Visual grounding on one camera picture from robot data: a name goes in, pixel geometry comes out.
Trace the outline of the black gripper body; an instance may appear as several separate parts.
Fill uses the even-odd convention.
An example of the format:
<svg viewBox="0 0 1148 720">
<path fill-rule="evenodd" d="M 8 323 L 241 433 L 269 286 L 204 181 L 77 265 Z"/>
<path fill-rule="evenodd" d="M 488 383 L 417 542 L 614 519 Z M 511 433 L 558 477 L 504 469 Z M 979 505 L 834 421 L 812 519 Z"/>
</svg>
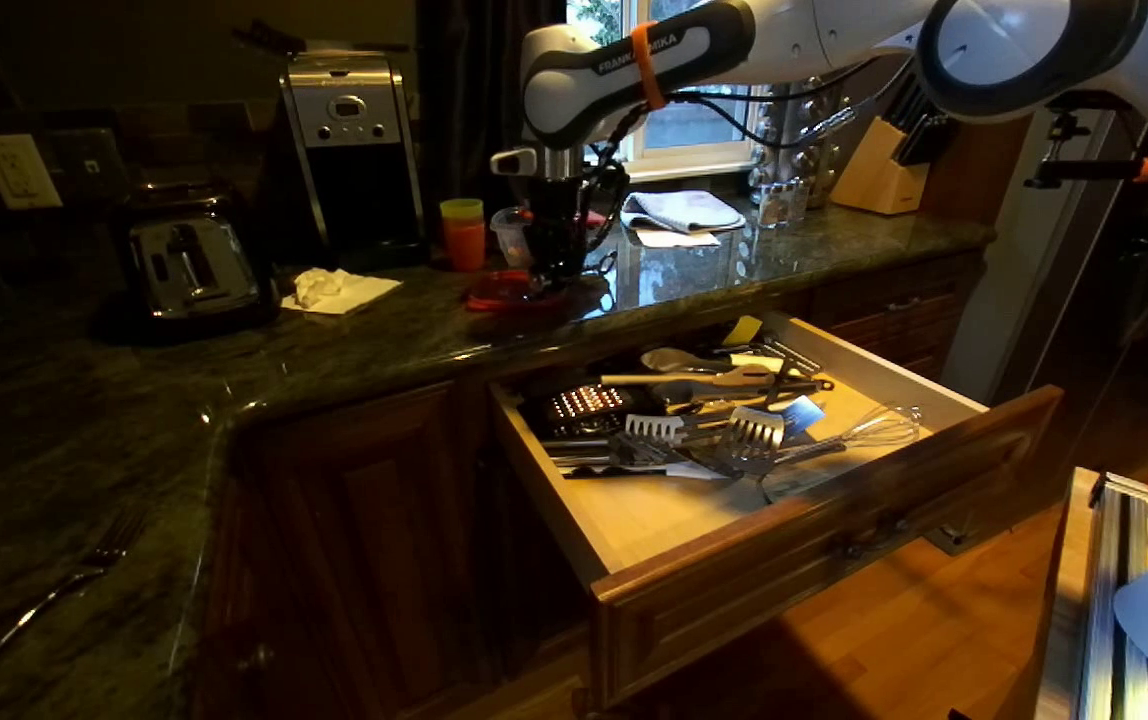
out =
<svg viewBox="0 0 1148 720">
<path fill-rule="evenodd" d="M 494 176 L 521 183 L 528 250 L 545 279 L 572 284 L 610 235 L 628 195 L 628 172 L 610 152 L 516 143 L 488 160 Z"/>
</svg>

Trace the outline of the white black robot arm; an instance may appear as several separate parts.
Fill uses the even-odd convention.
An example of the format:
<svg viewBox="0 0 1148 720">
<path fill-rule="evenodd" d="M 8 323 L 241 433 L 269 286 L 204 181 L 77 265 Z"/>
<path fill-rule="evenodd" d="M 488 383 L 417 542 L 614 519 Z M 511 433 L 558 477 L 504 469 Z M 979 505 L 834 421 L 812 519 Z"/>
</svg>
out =
<svg viewBox="0 0 1148 720">
<path fill-rule="evenodd" d="M 577 225 L 577 152 L 619 110 L 696 85 L 795 85 L 910 54 L 925 94 L 958 120 L 1010 120 L 1070 93 L 1104 93 L 1148 120 L 1148 0 L 704 0 L 623 38 L 541 24 L 521 48 L 524 143 L 538 181 L 528 248 L 548 279 L 577 279 L 593 238 Z"/>
</svg>

